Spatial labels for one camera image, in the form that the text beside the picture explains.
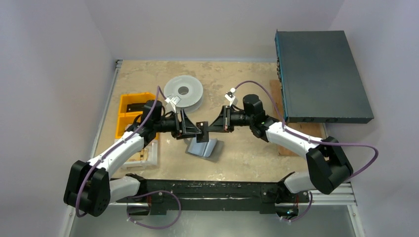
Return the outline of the grey card holder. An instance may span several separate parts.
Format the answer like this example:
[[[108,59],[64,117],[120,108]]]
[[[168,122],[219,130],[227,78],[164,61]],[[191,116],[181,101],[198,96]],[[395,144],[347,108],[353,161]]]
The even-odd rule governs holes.
[[[185,153],[208,160],[210,162],[218,162],[223,152],[224,142],[216,138],[209,139],[208,142],[197,143],[197,139],[185,139],[187,145]]]

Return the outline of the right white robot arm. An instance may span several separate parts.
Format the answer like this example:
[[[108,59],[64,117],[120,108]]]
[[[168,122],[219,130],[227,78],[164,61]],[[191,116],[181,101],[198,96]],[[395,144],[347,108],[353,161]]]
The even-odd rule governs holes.
[[[278,119],[266,114],[255,94],[246,95],[243,105],[238,111],[223,106],[207,132],[233,132],[236,126],[247,126],[256,138],[305,158],[308,170],[293,173],[282,181],[290,193],[318,190],[328,195],[353,174],[352,165],[335,138],[321,139],[287,129]]]

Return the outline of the black VIP credit card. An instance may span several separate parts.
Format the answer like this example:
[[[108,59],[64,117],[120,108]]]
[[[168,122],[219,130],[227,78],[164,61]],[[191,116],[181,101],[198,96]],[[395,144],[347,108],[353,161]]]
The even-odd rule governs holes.
[[[207,121],[196,123],[196,127],[201,131],[196,135],[197,143],[206,143],[209,141],[209,124]]]

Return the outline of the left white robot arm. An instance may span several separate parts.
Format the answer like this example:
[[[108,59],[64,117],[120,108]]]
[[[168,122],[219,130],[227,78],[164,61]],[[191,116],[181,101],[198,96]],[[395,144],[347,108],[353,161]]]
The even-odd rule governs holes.
[[[161,101],[149,100],[123,136],[110,148],[89,161],[76,161],[71,169],[64,193],[64,202],[75,208],[77,217],[97,217],[109,203],[137,196],[141,178],[128,175],[112,180],[114,173],[135,153],[145,148],[157,133],[171,133],[176,139],[195,137],[198,142],[209,140],[208,122],[193,123],[186,113],[162,114]]]

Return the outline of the white filament spool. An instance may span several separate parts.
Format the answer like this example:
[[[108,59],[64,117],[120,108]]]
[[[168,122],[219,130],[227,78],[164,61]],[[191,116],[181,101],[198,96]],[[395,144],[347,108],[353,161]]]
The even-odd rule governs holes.
[[[203,85],[201,82],[189,75],[181,75],[172,78],[164,87],[163,95],[167,98],[177,95],[181,101],[176,106],[176,111],[183,109],[186,113],[196,111],[203,102]]]

